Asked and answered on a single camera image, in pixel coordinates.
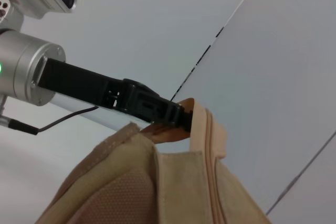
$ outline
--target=bag handle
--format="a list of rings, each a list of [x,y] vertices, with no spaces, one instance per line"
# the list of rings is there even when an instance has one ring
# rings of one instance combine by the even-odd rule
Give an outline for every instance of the bag handle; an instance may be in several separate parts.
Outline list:
[[[183,128],[171,128],[162,124],[152,124],[141,132],[154,144],[177,142],[190,137],[190,151],[205,152],[205,140],[212,138],[213,156],[224,158],[226,155],[226,132],[214,119],[209,110],[202,107],[193,98],[179,102],[186,112],[193,111],[191,132]]]

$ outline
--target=beige fabric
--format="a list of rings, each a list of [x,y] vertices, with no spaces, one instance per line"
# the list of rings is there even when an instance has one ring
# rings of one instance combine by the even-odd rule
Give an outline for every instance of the beige fabric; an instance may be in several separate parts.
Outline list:
[[[269,224],[221,164],[226,132],[193,99],[191,133],[130,124],[98,145],[69,175],[37,224]],[[154,143],[191,138],[191,151],[158,153]]]

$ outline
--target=beige bag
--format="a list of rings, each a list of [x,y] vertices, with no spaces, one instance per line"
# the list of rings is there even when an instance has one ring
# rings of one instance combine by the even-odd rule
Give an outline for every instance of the beige bag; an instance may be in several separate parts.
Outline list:
[[[99,144],[68,176],[37,224],[270,223],[220,162],[226,133],[193,99],[191,133],[129,124]],[[159,153],[156,143],[190,137],[190,151]]]

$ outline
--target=zipper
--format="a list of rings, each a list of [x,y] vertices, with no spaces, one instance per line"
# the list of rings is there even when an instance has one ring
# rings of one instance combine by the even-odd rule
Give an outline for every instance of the zipper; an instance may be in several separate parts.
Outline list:
[[[219,204],[216,175],[214,171],[216,159],[213,156],[213,116],[210,111],[206,110],[206,139],[205,139],[205,164],[209,184],[209,195],[211,212],[214,224],[223,224],[224,216]]]

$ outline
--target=wire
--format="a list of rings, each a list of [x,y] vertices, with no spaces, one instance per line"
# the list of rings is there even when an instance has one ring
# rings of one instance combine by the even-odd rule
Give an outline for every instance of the wire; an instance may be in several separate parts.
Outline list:
[[[46,131],[46,130],[50,129],[51,127],[54,127],[55,125],[57,125],[57,124],[59,124],[59,123],[65,121],[65,120],[67,120],[67,119],[69,119],[69,118],[72,118],[72,117],[74,117],[74,116],[76,116],[76,115],[80,115],[80,114],[83,114],[83,113],[87,113],[87,112],[90,112],[90,111],[93,111],[93,110],[96,110],[96,109],[98,109],[98,107],[97,107],[97,106],[94,106],[94,107],[91,107],[91,108],[89,108],[89,109],[80,110],[80,111],[74,112],[74,113],[72,113],[72,114],[66,115],[66,116],[64,116],[63,118],[58,119],[57,121],[54,121],[53,123],[50,123],[49,125],[47,125],[47,126],[45,126],[45,127],[43,127],[43,128],[38,129],[38,132]]]

